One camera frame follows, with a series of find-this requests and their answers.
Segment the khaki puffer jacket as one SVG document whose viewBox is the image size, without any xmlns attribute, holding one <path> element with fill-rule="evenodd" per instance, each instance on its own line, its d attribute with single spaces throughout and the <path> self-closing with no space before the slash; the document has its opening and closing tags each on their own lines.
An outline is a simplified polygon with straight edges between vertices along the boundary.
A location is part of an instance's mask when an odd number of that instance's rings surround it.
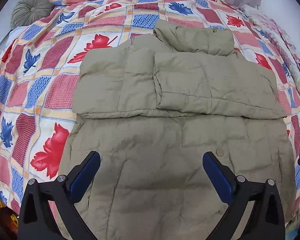
<svg viewBox="0 0 300 240">
<path fill-rule="evenodd" d="M 228 29 L 159 20 L 152 34 L 90 50 L 72 110 L 59 171 L 101 155 L 76 205 L 98 239 L 204 239 L 226 210 L 202 167 L 208 151 L 250 181 L 273 179 L 292 218 L 294 154 L 275 74 L 235 51 Z"/>
</svg>

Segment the pink floral blanket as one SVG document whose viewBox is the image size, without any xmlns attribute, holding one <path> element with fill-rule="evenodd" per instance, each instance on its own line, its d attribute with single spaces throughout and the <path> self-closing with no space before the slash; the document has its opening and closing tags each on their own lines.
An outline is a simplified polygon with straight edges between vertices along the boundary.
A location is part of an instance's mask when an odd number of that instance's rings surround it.
<svg viewBox="0 0 300 240">
<path fill-rule="evenodd" d="M 300 94 L 300 53 L 288 34 L 273 19 L 261 11 L 246 4 L 241 6 L 241 10 L 247 18 L 264 32 L 271 44 L 277 49 Z"/>
</svg>

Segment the leaf patterned patchwork quilt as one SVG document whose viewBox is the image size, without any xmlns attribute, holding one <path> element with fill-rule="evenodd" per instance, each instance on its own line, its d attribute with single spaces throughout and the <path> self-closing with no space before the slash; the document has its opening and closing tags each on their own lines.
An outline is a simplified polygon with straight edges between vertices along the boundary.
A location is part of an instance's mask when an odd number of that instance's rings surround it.
<svg viewBox="0 0 300 240">
<path fill-rule="evenodd" d="M 59 168 L 76 123 L 72 100 L 85 55 L 92 49 L 113 48 L 136 36 L 152 34 L 155 24 L 163 20 L 189 28 L 228 29 L 235 51 L 274 72 L 294 154 L 296 195 L 292 218 L 285 221 L 286 237 L 300 203 L 300 94 L 277 49 L 241 7 L 225 0 L 50 2 L 54 6 L 51 14 L 28 26 L 0 60 L 2 204 L 20 215 L 30 179 L 44 183 L 63 174 Z M 55 203 L 49 205 L 64 239 L 72 239 Z M 240 239 L 253 205 L 247 204 L 231 239 Z M 19 218 L 15 222 L 19 227 Z"/>
</svg>

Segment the round green pleated cushion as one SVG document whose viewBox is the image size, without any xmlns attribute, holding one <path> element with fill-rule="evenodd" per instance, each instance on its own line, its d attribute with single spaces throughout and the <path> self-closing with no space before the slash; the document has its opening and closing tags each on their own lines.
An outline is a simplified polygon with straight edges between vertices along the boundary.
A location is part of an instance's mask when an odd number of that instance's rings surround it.
<svg viewBox="0 0 300 240">
<path fill-rule="evenodd" d="M 46 18 L 53 7 L 49 0 L 20 0 L 12 11 L 11 28 L 31 25 L 41 18 Z"/>
</svg>

